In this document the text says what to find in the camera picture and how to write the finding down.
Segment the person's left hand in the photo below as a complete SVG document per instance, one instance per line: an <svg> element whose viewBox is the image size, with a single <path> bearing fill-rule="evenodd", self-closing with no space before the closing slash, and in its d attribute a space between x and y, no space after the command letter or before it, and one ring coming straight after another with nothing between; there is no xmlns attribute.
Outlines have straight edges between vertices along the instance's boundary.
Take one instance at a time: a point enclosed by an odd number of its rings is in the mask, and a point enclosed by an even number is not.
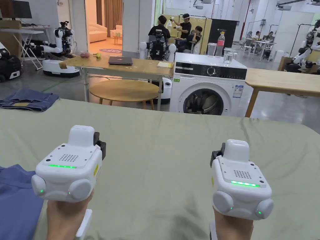
<svg viewBox="0 0 320 240"><path fill-rule="evenodd" d="M88 204L94 195L76 203L47 202L47 240L73 240L81 226Z"/></svg>

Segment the person's right hand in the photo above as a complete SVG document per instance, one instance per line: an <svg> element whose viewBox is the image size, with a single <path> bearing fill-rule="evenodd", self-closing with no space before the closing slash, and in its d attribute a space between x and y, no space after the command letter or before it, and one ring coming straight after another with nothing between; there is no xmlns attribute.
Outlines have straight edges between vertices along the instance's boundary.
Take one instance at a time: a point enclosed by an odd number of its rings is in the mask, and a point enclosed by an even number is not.
<svg viewBox="0 0 320 240"><path fill-rule="evenodd" d="M254 221L223 215L214 209L218 240L250 240Z"/></svg>

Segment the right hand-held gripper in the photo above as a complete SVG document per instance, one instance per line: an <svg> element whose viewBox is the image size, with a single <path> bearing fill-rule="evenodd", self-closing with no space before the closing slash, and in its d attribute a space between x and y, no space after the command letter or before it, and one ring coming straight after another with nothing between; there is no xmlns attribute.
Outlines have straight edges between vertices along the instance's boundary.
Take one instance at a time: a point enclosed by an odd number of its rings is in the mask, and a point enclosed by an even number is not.
<svg viewBox="0 0 320 240"><path fill-rule="evenodd" d="M229 139L210 160L212 207L219 213L259 221L273 210L272 190L258 166L249 159L249 144ZM215 221L210 239L217 240Z"/></svg>

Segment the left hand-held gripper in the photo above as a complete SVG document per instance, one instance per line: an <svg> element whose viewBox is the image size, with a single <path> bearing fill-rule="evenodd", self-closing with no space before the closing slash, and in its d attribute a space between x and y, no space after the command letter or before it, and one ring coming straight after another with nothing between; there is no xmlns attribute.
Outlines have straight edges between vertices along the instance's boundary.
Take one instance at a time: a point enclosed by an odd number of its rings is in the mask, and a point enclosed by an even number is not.
<svg viewBox="0 0 320 240"><path fill-rule="evenodd" d="M48 201L77 203L87 199L94 190L106 143L91 126L74 125L68 141L57 146L35 169L31 183L33 191ZM75 238L84 238L92 220L93 211L86 210Z"/></svg>

